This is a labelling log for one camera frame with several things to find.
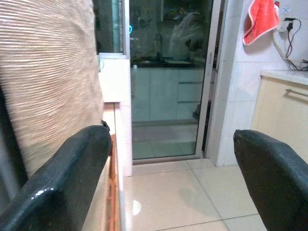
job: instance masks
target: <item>sliding glass door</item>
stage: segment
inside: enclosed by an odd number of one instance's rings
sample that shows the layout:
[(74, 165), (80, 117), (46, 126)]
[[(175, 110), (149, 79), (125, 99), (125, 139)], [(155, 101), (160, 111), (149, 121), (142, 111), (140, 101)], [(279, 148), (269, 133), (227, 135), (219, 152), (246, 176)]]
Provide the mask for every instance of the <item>sliding glass door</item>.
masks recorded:
[(134, 160), (202, 156), (219, 10), (219, 0), (130, 0)]

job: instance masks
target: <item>countertop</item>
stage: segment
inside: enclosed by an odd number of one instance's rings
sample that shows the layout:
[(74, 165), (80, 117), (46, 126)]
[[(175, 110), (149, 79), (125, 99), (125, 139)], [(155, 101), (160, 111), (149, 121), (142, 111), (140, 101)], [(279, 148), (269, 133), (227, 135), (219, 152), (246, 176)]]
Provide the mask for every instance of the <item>countertop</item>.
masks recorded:
[(141, 63), (138, 61), (131, 61), (130, 67), (137, 65), (138, 68), (204, 68), (205, 64), (201, 62), (185, 62), (185, 61), (163, 61), (152, 63)]
[(276, 78), (288, 82), (303, 84), (308, 86), (308, 72), (307, 71), (274, 71), (274, 70), (262, 70), (261, 76)]

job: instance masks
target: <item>black cable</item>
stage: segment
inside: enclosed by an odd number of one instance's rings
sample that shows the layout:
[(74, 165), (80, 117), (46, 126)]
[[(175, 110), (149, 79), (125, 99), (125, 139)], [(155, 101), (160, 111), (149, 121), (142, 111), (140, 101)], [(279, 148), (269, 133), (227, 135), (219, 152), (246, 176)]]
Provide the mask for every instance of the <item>black cable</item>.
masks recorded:
[[(299, 22), (299, 27), (298, 27), (298, 29), (296, 30), (296, 32), (292, 35), (292, 38), (290, 38), (290, 31), (293, 29), (293, 21), (294, 21), (294, 20), (296, 20), (296, 21)], [(289, 40), (289, 47), (288, 47), (287, 53), (286, 53), (286, 55), (285, 55), (286, 60), (287, 60), (288, 65), (289, 65), (289, 69), (290, 69), (290, 70), (296, 70), (296, 71), (308, 71), (308, 65), (305, 66), (305, 67), (303, 67), (303, 68), (301, 68), (301, 67), (299, 68), (299, 67), (297, 67), (291, 60), (289, 60), (289, 56), (291, 55), (291, 53), (292, 53), (292, 51), (293, 51), (293, 45), (292, 45), (292, 43), (293, 43), (293, 40), (294, 40), (294, 36), (295, 36), (295, 34), (300, 30), (300, 28), (302, 27), (302, 22), (301, 22), (299, 19), (297, 19), (297, 18), (291, 18), (291, 19), (288, 18), (287, 21), (292, 21), (291, 23), (289, 23), (289, 25), (288, 25), (288, 27), (287, 27), (287, 30), (288, 30), (288, 40)], [(308, 61), (307, 61), (307, 60), (302, 60), (302, 63), (308, 64)]]

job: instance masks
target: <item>floor tile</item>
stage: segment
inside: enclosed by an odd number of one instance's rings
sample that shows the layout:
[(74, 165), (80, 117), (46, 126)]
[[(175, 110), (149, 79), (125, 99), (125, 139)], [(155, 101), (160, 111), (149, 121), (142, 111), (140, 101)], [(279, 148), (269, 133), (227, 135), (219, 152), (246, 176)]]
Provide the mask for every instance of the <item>floor tile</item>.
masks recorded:
[[(220, 220), (191, 170), (124, 178), (127, 223), (132, 231), (157, 231)], [(132, 214), (133, 201), (141, 210)]]
[(223, 219), (258, 213), (238, 166), (193, 171)]
[(191, 169), (215, 167), (209, 159), (187, 160)]
[(194, 154), (196, 142), (177, 142), (177, 146), (184, 155), (192, 155)]
[(154, 157), (150, 142), (133, 142), (132, 146), (134, 160)]
[(230, 231), (267, 231), (259, 215), (224, 221)]
[(142, 126), (132, 128), (133, 141), (195, 141), (194, 127), (197, 125), (165, 125), (165, 126)]
[(155, 158), (183, 155), (181, 149), (175, 142), (151, 142), (152, 150)]
[(222, 221), (215, 221), (199, 225), (185, 226), (166, 231), (228, 231)]
[(186, 161), (174, 161), (174, 162), (165, 162), (157, 164), (147, 164), (147, 165), (134, 165), (133, 175), (172, 172), (172, 171), (180, 171), (188, 169), (190, 169), (190, 167)]

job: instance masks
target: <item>wooden trim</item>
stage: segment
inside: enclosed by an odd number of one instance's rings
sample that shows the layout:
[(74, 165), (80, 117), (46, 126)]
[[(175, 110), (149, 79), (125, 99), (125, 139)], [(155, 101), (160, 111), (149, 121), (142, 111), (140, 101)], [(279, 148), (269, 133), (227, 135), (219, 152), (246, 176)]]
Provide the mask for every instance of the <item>wooden trim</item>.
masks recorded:
[(109, 172), (109, 197), (108, 197), (108, 228), (109, 231), (120, 231), (120, 208), (119, 208), (119, 193), (118, 193), (118, 175), (117, 175), (117, 152), (116, 152), (116, 137), (111, 136), (111, 166)]

